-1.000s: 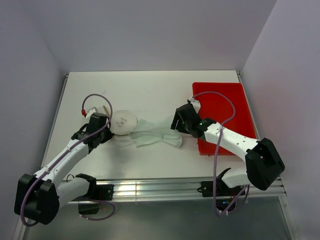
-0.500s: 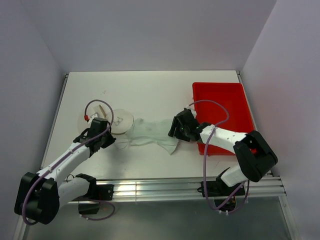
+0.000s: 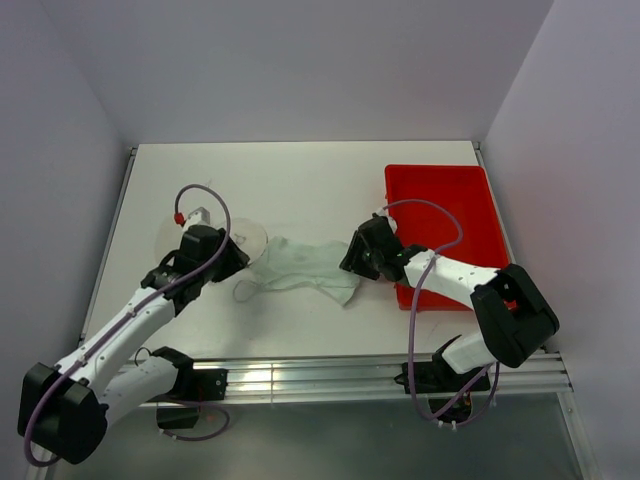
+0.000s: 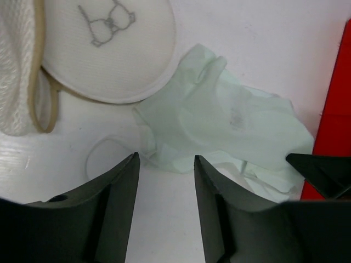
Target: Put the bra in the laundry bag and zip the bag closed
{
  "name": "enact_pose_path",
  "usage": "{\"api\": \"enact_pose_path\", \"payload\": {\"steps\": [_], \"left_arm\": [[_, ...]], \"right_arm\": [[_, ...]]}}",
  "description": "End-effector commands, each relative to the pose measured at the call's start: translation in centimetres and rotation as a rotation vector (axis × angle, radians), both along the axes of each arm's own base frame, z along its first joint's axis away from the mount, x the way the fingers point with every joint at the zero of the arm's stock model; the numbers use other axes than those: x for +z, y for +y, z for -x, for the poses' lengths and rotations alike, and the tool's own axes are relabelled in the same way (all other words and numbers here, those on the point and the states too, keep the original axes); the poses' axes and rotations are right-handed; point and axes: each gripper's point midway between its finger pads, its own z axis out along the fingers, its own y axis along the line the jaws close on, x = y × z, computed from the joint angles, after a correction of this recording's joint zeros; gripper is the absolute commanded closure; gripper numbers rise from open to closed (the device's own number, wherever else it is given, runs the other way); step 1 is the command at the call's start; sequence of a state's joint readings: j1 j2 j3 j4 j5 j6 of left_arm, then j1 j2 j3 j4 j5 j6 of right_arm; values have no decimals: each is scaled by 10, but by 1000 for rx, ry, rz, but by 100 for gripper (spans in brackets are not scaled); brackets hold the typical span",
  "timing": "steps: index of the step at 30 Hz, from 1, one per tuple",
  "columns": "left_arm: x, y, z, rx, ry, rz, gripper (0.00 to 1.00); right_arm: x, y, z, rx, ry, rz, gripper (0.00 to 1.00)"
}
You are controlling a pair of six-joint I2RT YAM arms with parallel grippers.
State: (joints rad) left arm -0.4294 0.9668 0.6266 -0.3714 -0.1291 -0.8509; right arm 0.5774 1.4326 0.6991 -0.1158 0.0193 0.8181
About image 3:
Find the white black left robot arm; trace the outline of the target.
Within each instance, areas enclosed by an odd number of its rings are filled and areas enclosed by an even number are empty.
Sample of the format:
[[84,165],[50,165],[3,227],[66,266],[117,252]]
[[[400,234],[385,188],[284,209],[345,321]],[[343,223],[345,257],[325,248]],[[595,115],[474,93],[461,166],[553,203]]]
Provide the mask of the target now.
[[224,228],[186,228],[178,249],[149,271],[123,309],[96,335],[53,366],[37,363],[22,381],[17,431],[34,467],[86,460],[108,429],[140,404],[161,398],[204,404],[191,357],[169,347],[120,371],[156,331],[196,300],[208,283],[243,270],[248,256]]

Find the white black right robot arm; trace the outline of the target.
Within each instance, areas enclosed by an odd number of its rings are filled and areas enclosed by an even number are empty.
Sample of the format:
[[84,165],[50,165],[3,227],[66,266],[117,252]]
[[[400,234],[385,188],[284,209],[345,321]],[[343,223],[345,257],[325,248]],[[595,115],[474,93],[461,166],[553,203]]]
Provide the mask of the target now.
[[521,266],[481,267],[425,246],[405,246],[386,216],[358,227],[340,267],[438,294],[474,312],[476,332],[447,341],[428,361],[403,364],[395,380],[408,393],[457,391],[494,363],[517,368],[559,330],[556,314]]

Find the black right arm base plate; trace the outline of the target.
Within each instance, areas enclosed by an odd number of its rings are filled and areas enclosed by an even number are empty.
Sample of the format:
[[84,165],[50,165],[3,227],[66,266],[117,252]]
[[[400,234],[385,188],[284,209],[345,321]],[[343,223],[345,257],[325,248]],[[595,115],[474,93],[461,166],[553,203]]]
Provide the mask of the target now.
[[[457,393],[481,371],[481,368],[475,368],[458,374],[444,360],[414,362],[413,365],[416,394]],[[401,365],[401,372],[394,377],[394,382],[404,388],[405,394],[410,394],[408,362]],[[469,390],[482,392],[490,388],[489,376],[484,373]]]

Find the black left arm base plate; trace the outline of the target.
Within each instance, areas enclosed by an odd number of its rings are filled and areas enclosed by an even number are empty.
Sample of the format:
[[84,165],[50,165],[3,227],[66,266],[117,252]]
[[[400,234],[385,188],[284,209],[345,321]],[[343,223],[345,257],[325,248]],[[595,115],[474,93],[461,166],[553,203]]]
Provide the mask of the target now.
[[[192,369],[179,373],[174,387],[157,400],[168,403],[170,400],[191,401],[200,404],[206,401],[220,401],[225,397],[228,371],[223,368]],[[196,426],[203,407],[186,406],[158,407],[156,423],[161,429],[186,430]]]

